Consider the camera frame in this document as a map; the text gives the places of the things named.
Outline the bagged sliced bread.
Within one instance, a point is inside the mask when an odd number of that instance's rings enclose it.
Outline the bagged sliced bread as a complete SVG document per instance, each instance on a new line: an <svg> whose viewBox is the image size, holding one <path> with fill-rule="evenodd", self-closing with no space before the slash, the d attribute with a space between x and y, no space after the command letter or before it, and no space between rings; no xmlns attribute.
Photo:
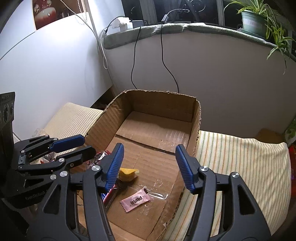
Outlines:
<svg viewBox="0 0 296 241"><path fill-rule="evenodd" d="M49 138L50 138L50 136L48 135L48 133L40 128L36 129L32 135L33 141L43 141L43 140L47 140Z"/></svg>

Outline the large Snickers bar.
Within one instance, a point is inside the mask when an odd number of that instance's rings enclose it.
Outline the large Snickers bar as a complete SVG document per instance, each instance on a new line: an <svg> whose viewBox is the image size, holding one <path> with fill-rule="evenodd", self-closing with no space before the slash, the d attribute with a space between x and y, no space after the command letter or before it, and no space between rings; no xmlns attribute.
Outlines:
<svg viewBox="0 0 296 241"><path fill-rule="evenodd" d="M108 193L106 194L101 194L102 200L103 200L103 204L106 210L108 210L112 204L112 202L114 201L115 197L117 196L117 193L119 191L119 187L118 185L114 185Z"/></svg>

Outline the potted spider plant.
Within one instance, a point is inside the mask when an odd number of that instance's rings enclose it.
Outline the potted spider plant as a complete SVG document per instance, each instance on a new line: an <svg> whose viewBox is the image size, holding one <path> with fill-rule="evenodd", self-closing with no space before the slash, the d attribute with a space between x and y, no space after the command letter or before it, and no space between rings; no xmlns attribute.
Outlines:
<svg viewBox="0 0 296 241"><path fill-rule="evenodd" d="M295 38L289 36L285 27L277 20L275 11L265 1L229 1L224 9L231 5L238 5L237 14L242 18L244 33L262 37L264 40L273 40L273 47L266 59L279 52L284 63L283 75L287 71L287 60L291 58L290 48Z"/></svg>

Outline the yellow candy packet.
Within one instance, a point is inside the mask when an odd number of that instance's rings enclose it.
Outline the yellow candy packet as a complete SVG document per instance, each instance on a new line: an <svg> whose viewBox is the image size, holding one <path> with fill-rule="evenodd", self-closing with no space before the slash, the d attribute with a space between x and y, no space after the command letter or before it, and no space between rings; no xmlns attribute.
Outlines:
<svg viewBox="0 0 296 241"><path fill-rule="evenodd" d="M130 182L134 180L139 174L138 169L120 168L118 178L122 182Z"/></svg>

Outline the pink candy sachet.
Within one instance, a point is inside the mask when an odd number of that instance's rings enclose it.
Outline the pink candy sachet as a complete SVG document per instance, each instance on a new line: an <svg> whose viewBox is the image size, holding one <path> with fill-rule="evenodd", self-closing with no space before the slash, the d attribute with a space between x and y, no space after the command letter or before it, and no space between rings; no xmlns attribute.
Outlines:
<svg viewBox="0 0 296 241"><path fill-rule="evenodd" d="M120 201L121 206L125 210L126 213L132 211L136 207L150 201L150 196L148 191L143 188L136 192L135 194L123 199Z"/></svg>

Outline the brown cardboard box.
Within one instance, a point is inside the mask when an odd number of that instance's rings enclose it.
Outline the brown cardboard box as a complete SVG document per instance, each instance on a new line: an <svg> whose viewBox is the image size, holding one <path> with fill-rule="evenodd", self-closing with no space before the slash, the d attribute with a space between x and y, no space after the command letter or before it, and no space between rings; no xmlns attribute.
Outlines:
<svg viewBox="0 0 296 241"><path fill-rule="evenodd" d="M139 174L114 199L107 217L116 240L158 240L178 209L184 181L175 158L181 144L196 154L201 106L196 97L165 91L126 90L86 135L97 151L122 143L123 168ZM150 201L126 213L120 201L145 188Z"/></svg>

